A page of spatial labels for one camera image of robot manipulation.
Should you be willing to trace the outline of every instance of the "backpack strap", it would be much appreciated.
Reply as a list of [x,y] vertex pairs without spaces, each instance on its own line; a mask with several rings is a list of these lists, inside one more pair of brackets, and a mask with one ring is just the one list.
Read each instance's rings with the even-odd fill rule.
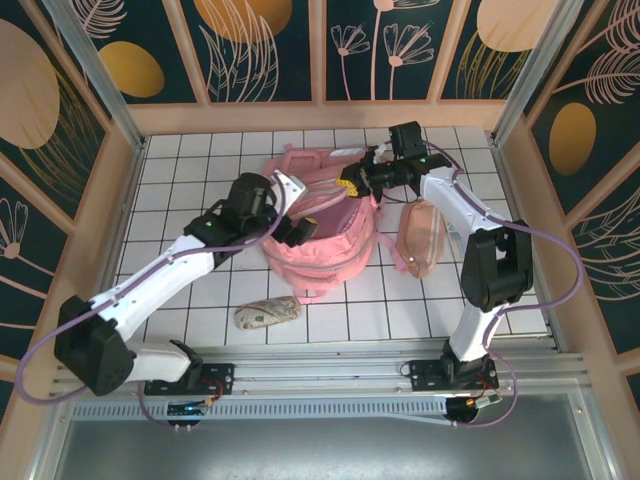
[[407,263],[402,259],[400,253],[398,253],[398,249],[396,248],[396,244],[393,242],[393,240],[391,240],[388,235],[380,232],[376,232],[376,240],[378,240],[378,242],[387,247],[387,249],[389,250],[389,254],[391,255],[391,259],[393,260],[395,269],[406,272],[408,269]]

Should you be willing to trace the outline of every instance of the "gold circle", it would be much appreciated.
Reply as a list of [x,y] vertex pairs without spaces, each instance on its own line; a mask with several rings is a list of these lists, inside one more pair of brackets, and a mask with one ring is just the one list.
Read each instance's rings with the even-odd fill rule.
[[482,0],[478,36],[499,52],[524,52],[538,43],[557,0]]
[[38,43],[0,19],[0,137],[20,148],[38,148],[58,124],[56,70]]
[[100,50],[100,58],[122,93],[147,98],[164,88],[162,68],[149,52],[134,43],[110,43]]
[[565,105],[551,126],[551,165],[561,175],[573,175],[589,158],[595,141],[596,119],[589,107],[581,103]]
[[227,40],[241,43],[249,43],[247,4],[256,20],[264,18],[274,37],[287,26],[293,9],[292,0],[246,0],[246,3],[245,0],[195,0],[198,13],[211,30]]

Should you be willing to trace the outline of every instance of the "pink backpack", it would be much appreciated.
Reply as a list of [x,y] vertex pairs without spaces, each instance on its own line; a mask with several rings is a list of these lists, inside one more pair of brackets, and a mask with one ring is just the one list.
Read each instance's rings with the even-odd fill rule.
[[335,184],[342,169],[359,161],[364,149],[286,148],[282,157],[271,159],[264,174],[278,169],[295,175],[307,193],[289,209],[292,220],[311,218],[318,228],[303,245],[288,247],[268,238],[262,245],[267,262],[294,290],[300,303],[312,303],[329,289],[358,275],[369,262],[377,242],[386,245],[397,269],[406,264],[393,241],[377,232],[381,218],[373,196],[353,198]]

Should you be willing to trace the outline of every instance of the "black mounting bracket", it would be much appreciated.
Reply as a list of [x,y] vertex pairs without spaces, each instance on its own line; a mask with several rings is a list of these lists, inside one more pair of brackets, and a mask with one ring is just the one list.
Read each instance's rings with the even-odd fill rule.
[[465,375],[450,379],[442,360],[411,360],[403,366],[402,375],[411,379],[414,392],[432,392],[437,390],[474,391],[484,388],[484,380],[492,389],[498,389],[498,375],[493,360],[487,358],[475,375]]
[[205,363],[200,368],[200,376],[197,381],[188,385],[181,382],[167,383],[162,380],[147,382],[144,387],[144,394],[153,396],[217,396],[220,394],[222,385],[223,395],[230,395],[233,392],[233,382],[235,365],[232,363]]

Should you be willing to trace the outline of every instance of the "gray floor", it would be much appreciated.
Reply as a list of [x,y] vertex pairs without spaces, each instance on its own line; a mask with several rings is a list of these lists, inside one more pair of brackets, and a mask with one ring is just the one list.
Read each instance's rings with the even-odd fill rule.
[[522,396],[507,420],[478,430],[388,419],[254,420],[175,434],[146,421],[74,421],[55,478],[580,480],[591,478],[587,472],[566,397],[547,395]]

